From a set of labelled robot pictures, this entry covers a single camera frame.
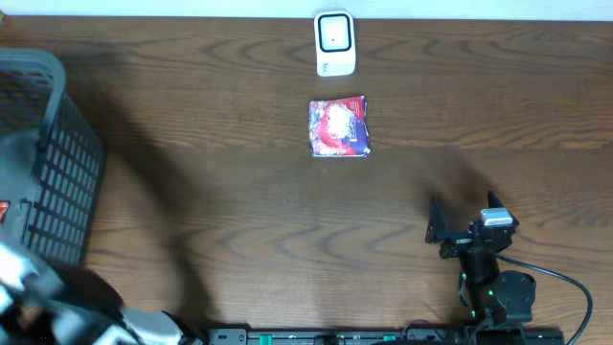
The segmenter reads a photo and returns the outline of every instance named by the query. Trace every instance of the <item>white plug-in device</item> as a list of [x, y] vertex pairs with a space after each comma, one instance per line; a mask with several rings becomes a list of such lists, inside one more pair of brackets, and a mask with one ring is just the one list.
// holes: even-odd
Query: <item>white plug-in device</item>
[[346, 11], [326, 11], [315, 17], [317, 74], [346, 76], [355, 70], [353, 17]]

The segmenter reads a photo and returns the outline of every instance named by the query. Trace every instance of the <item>red object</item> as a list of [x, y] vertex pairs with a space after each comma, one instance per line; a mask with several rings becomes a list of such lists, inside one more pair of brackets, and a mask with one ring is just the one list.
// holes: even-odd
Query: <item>red object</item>
[[364, 118], [364, 96], [313, 101], [308, 106], [308, 133], [315, 157], [365, 157], [371, 151]]
[[4, 218], [7, 216], [10, 205], [8, 201], [0, 201], [0, 224], [4, 224]]

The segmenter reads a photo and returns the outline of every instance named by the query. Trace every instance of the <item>green light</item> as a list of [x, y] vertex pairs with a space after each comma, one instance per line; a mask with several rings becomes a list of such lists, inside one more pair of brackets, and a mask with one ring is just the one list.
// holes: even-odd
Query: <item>green light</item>
[[260, 335], [260, 345], [272, 345], [272, 335]]

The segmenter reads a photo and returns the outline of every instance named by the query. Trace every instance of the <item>wooden table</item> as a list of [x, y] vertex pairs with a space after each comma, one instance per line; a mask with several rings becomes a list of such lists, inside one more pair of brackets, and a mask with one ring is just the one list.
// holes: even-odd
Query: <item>wooden table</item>
[[[0, 44], [60, 57], [110, 147], [87, 262], [130, 306], [266, 328], [467, 318], [458, 262], [423, 242], [428, 198], [464, 229], [493, 189], [521, 221], [505, 253], [584, 282], [580, 343], [610, 343], [613, 24], [356, 31], [356, 72], [334, 79], [311, 20], [8, 17]], [[308, 102], [354, 95], [371, 155], [312, 158]], [[533, 325], [570, 338], [585, 298], [534, 276]]]

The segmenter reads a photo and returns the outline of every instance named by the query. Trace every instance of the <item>black cable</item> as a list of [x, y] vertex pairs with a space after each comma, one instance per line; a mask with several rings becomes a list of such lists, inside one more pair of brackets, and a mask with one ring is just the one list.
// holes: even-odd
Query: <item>black cable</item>
[[466, 297], [464, 296], [465, 281], [466, 281], [466, 275], [462, 272], [462, 270], [460, 270], [460, 279], [458, 281], [458, 295], [460, 296], [460, 301], [462, 302], [462, 305], [465, 307], [468, 307], [469, 303], [466, 300]]
[[585, 316], [583, 317], [583, 321], [581, 322], [581, 324], [579, 325], [579, 328], [577, 329], [577, 331], [575, 332], [575, 334], [573, 335], [573, 337], [571, 337], [570, 340], [568, 340], [568, 342], [566, 343], [566, 345], [573, 345], [575, 344], [575, 342], [577, 341], [577, 339], [579, 339], [579, 337], [581, 336], [581, 334], [583, 333], [583, 331], [585, 330], [585, 328], [587, 327], [587, 323], [590, 322], [590, 317], [592, 316], [592, 309], [594, 307], [594, 302], [592, 301], [592, 295], [590, 294], [590, 291], [587, 289], [587, 287], [585, 287], [582, 283], [576, 281], [575, 279], [565, 276], [561, 273], [557, 273], [555, 271], [552, 271], [550, 269], [547, 268], [543, 268], [543, 267], [539, 267], [537, 265], [533, 265], [533, 264], [526, 264], [526, 263], [522, 263], [520, 261], [517, 261], [515, 259], [511, 259], [511, 258], [507, 258], [504, 255], [498, 254], [496, 252], [494, 252], [493, 250], [485, 247], [486, 251], [493, 255], [494, 257], [496, 257], [496, 259], [502, 260], [504, 262], [507, 262], [509, 264], [513, 264], [513, 265], [518, 265], [520, 267], [524, 267], [524, 268], [528, 268], [528, 269], [532, 269], [541, 273], [545, 273], [545, 274], [549, 274], [550, 276], [556, 277], [558, 279], [563, 280], [564, 282], [570, 283], [572, 285], [574, 285], [575, 287], [579, 288], [581, 291], [583, 291], [583, 293], [585, 294], [585, 298], [587, 299], [587, 311], [585, 312]]
[[437, 336], [439, 337], [439, 339], [440, 339], [441, 341], [444, 341], [444, 336], [442, 336], [442, 335], [439, 333], [439, 331], [438, 331], [437, 329], [435, 329], [435, 328], [434, 328], [434, 325], [433, 325], [433, 324], [432, 324], [430, 321], [428, 321], [428, 320], [423, 320], [423, 319], [417, 319], [417, 320], [413, 320], [413, 321], [409, 322], [409, 324], [408, 324], [408, 325], [406, 325], [406, 327], [404, 327], [404, 330], [402, 330], [402, 338], [403, 338], [403, 339], [406, 339], [406, 338], [407, 338], [407, 334], [406, 334], [406, 333], [407, 333], [407, 332], [408, 332], [408, 331], [409, 331], [409, 330], [410, 330], [410, 329], [411, 329], [413, 326], [415, 326], [415, 324], [417, 324], [417, 323], [424, 323], [424, 324], [426, 324], [426, 325], [428, 325], [428, 326], [432, 327], [432, 329], [431, 329], [431, 330], [432, 330], [432, 331], [434, 331], [434, 333], [436, 333], [436, 334], [437, 334]]

